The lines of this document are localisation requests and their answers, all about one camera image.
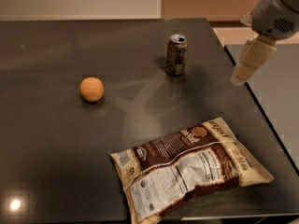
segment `metal can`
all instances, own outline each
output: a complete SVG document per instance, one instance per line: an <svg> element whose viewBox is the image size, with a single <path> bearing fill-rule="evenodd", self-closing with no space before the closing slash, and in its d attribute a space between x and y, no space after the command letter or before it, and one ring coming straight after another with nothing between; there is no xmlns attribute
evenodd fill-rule
<svg viewBox="0 0 299 224"><path fill-rule="evenodd" d="M165 67L165 71L168 74L178 76L185 72L187 51L188 43L185 35L174 34L170 36Z"/></svg>

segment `can label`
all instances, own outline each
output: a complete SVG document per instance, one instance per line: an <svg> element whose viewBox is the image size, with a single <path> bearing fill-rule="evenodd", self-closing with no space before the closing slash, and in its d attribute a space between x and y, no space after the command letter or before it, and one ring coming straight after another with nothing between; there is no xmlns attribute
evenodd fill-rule
<svg viewBox="0 0 299 224"><path fill-rule="evenodd" d="M174 76L185 72L187 59L187 38L185 35L171 35L167 46L167 63L165 71Z"/></svg>

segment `snack package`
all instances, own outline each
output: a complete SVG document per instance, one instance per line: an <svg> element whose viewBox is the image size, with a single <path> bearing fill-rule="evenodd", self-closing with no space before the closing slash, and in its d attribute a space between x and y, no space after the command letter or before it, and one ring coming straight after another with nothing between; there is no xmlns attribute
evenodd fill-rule
<svg viewBox="0 0 299 224"><path fill-rule="evenodd" d="M222 118L111 156L133 224L158 223L192 197L273 180Z"/></svg>

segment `can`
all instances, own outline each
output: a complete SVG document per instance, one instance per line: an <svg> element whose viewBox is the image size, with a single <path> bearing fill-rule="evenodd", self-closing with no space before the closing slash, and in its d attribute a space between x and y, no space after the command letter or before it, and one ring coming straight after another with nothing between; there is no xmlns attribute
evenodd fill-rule
<svg viewBox="0 0 299 224"><path fill-rule="evenodd" d="M188 43L186 35L174 34L170 36L167 45L167 63L165 71L173 76L185 72Z"/></svg>

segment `barcode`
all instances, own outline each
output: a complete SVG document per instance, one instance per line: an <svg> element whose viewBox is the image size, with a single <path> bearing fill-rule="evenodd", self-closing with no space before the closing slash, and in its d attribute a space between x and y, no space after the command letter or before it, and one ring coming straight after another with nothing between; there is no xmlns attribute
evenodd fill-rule
<svg viewBox="0 0 299 224"><path fill-rule="evenodd" d="M126 150L124 150L123 152L118 153L118 158L119 158L119 161L120 161L122 167L125 164L127 164L128 161L130 160L130 156L129 156L129 154Z"/></svg>
<svg viewBox="0 0 299 224"><path fill-rule="evenodd" d="M245 163L240 163L240 165L244 171L248 170L248 166Z"/></svg>

